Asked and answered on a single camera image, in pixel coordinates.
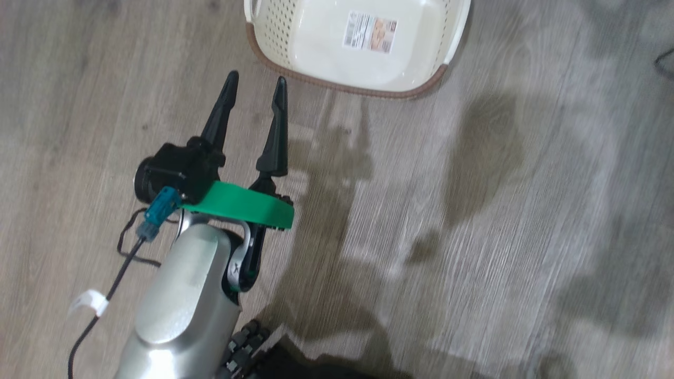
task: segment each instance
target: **green 3d-printed part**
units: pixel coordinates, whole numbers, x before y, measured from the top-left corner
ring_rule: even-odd
[[[286,202],[222,181],[214,182],[199,204],[183,208],[279,229],[290,229],[295,217],[295,209]]]

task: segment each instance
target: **product label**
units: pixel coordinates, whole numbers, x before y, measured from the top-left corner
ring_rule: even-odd
[[[388,54],[396,35],[397,21],[351,11],[346,22],[343,47]]]

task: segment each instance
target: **laundry basket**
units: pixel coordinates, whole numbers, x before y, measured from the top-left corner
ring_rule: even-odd
[[[438,83],[470,0],[244,0],[248,41],[283,75],[367,96]]]

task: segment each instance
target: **laminate flooring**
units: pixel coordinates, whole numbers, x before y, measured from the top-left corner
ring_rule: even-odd
[[[476,0],[415,100],[289,80],[297,209],[242,298],[311,359],[391,378],[674,378],[670,0]],[[64,378],[106,291],[131,181],[241,74],[223,179],[249,185],[276,77],[241,1],[0,1],[0,377]],[[141,255],[161,260],[172,226]],[[155,270],[75,361],[110,378]]]

